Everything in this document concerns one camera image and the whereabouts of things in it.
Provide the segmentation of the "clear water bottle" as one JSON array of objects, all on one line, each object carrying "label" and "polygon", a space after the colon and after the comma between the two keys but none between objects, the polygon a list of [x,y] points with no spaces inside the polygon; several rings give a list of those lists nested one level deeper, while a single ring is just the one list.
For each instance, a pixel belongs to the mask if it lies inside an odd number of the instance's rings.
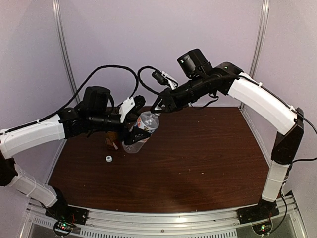
[{"label": "clear water bottle", "polygon": [[[141,128],[134,128],[136,132],[149,132],[151,135],[159,127],[159,116],[160,113],[151,113],[150,111],[143,112],[139,115],[141,117]],[[143,139],[135,144],[126,146],[122,142],[123,149],[129,154],[138,153],[149,138]]]}]

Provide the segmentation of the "white bottle cap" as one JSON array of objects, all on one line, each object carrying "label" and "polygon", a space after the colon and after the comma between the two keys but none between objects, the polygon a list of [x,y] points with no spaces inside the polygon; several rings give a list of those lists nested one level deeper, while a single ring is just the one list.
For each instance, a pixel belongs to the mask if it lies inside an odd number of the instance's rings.
[{"label": "white bottle cap", "polygon": [[108,163],[110,163],[110,162],[112,162],[113,158],[112,158],[112,156],[108,155],[108,156],[105,157],[105,160],[106,160]]}]

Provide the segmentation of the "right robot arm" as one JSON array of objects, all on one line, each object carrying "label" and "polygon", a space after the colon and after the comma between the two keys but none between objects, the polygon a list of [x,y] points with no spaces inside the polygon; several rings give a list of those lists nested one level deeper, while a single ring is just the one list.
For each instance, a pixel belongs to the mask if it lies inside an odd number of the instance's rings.
[{"label": "right robot arm", "polygon": [[154,70],[152,77],[168,86],[158,94],[151,111],[176,112],[205,95],[217,99],[217,93],[228,95],[249,106],[277,129],[271,153],[271,166],[261,198],[250,209],[259,219],[264,219],[275,208],[275,202],[304,134],[301,109],[294,109],[257,83],[242,69],[230,62],[212,67],[200,49],[193,49],[177,59],[189,79],[181,86],[165,72]]}]

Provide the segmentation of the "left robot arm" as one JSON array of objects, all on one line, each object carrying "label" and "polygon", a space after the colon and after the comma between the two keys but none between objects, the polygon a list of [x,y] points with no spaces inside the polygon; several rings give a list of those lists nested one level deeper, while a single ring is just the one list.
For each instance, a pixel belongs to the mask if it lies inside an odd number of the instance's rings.
[{"label": "left robot arm", "polygon": [[110,90],[100,86],[87,87],[83,100],[73,108],[64,108],[48,119],[41,119],[17,128],[3,129],[0,132],[0,184],[38,200],[60,220],[71,216],[63,196],[56,188],[39,182],[26,173],[14,161],[14,155],[51,141],[64,140],[77,135],[94,132],[117,132],[118,140],[132,145],[150,137],[150,133],[140,128],[129,129],[131,114],[136,113],[145,103],[143,96],[127,98],[119,111],[108,111],[113,104]]}]

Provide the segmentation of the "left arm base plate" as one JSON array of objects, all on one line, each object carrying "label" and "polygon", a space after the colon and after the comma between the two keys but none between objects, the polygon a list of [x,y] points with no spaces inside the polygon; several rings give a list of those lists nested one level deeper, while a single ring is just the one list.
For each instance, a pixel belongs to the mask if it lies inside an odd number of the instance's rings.
[{"label": "left arm base plate", "polygon": [[54,218],[53,231],[59,237],[65,237],[79,232],[79,225],[85,225],[89,211],[84,208],[68,206],[65,213],[59,213],[52,208],[45,208],[45,215]]}]

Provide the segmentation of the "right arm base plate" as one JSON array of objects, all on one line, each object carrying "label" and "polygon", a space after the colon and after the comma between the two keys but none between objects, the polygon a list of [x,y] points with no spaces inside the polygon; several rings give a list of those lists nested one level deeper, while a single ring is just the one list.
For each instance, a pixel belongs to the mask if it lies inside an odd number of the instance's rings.
[{"label": "right arm base plate", "polygon": [[238,209],[237,215],[241,225],[251,223],[255,234],[265,236],[272,231],[272,217],[279,215],[279,210],[277,207],[269,209],[254,205]]}]

